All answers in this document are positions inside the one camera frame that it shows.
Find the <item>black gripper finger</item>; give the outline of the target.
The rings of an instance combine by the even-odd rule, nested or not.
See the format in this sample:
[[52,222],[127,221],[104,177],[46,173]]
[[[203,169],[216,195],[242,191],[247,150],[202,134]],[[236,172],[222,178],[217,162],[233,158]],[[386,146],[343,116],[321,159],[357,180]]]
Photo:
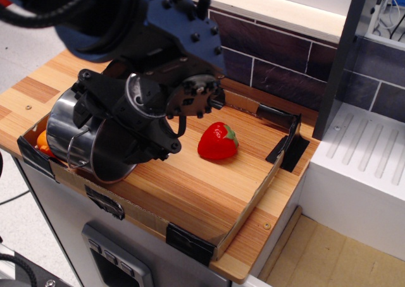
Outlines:
[[73,122],[81,128],[91,117],[113,119],[116,116],[115,108],[123,101],[125,80],[82,69],[71,90],[77,100],[73,107]]
[[180,152],[182,146],[164,118],[147,118],[139,114],[104,118],[107,124],[106,155],[124,164],[140,164],[168,158]]

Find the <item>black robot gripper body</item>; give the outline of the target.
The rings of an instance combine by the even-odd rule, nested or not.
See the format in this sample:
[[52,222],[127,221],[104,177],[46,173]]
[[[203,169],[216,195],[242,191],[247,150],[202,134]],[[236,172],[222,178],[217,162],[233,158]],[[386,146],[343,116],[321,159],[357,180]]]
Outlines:
[[223,107],[225,74],[211,0],[148,0],[136,14],[109,76],[126,81],[108,107],[115,121],[147,138],[162,119],[202,118]]

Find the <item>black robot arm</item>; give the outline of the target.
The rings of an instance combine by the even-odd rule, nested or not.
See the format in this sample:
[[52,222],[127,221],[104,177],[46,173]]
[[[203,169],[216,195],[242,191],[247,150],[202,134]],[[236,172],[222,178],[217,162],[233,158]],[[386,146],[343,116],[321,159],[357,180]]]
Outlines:
[[186,118],[225,103],[225,63],[211,0],[12,0],[26,14],[1,8],[1,20],[23,28],[54,27],[76,57],[107,63],[82,70],[72,87],[73,124],[87,133],[93,118],[131,134],[127,161],[177,153]]

